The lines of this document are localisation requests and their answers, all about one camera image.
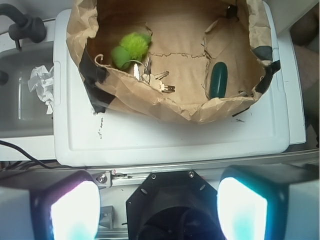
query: dark green bottle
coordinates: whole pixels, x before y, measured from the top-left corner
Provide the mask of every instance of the dark green bottle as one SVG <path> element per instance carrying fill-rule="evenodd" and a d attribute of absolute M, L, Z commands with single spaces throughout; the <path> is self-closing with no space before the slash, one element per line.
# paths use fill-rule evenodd
<path fill-rule="evenodd" d="M 227 89 L 228 69 L 227 65 L 220 61 L 217 62 L 212 70 L 211 83 L 209 90 L 210 99 L 224 98 Z"/>

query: paper bag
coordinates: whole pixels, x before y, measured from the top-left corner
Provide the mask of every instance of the paper bag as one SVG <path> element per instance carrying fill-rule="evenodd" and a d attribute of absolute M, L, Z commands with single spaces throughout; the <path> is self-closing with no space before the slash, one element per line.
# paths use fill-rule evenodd
<path fill-rule="evenodd" d="M 164 93 L 116 69 L 111 50 L 123 36 L 152 37 L 153 74 L 175 86 Z M 261 0 L 75 0 L 67 46 L 96 112 L 106 108 L 176 123 L 204 124 L 257 102 L 280 69 Z M 217 62 L 227 66 L 224 98 L 209 99 Z"/>

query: gray wall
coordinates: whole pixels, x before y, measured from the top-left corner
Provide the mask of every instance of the gray wall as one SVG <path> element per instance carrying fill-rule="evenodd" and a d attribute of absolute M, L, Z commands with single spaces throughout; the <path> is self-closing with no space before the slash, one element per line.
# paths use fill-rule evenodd
<path fill-rule="evenodd" d="M 70 9 L 73 0 L 0 0 L 0 4 L 11 4 L 23 14 L 40 17 L 43 20 L 55 18 L 62 10 Z M 0 34 L 7 32 L 13 22 L 6 16 L 0 16 Z"/>

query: green pom-pom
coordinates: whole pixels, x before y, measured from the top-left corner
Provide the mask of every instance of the green pom-pom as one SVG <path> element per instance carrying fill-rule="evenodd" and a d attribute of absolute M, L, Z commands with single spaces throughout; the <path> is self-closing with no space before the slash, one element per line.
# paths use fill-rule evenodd
<path fill-rule="evenodd" d="M 151 43 L 151 36 L 144 33 L 140 33 L 140 36 L 145 40 L 146 44 Z"/>
<path fill-rule="evenodd" d="M 125 70 L 130 66 L 130 60 L 132 60 L 130 53 L 122 46 L 116 46 L 111 51 L 111 58 L 120 70 Z"/>
<path fill-rule="evenodd" d="M 136 32 L 124 36 L 120 41 L 120 46 L 125 48 L 134 60 L 142 59 L 143 55 L 148 52 L 145 38 Z"/>

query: white light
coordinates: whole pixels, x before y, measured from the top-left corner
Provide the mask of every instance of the white light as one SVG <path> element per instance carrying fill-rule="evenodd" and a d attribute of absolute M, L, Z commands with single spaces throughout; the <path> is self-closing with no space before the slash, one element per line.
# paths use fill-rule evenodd
<path fill-rule="evenodd" d="M 94 240 L 100 219 L 100 194 L 83 181 L 51 206 L 54 240 Z"/>
<path fill-rule="evenodd" d="M 233 177 L 218 188 L 217 211 L 228 240 L 263 240 L 267 222 L 267 200 Z"/>

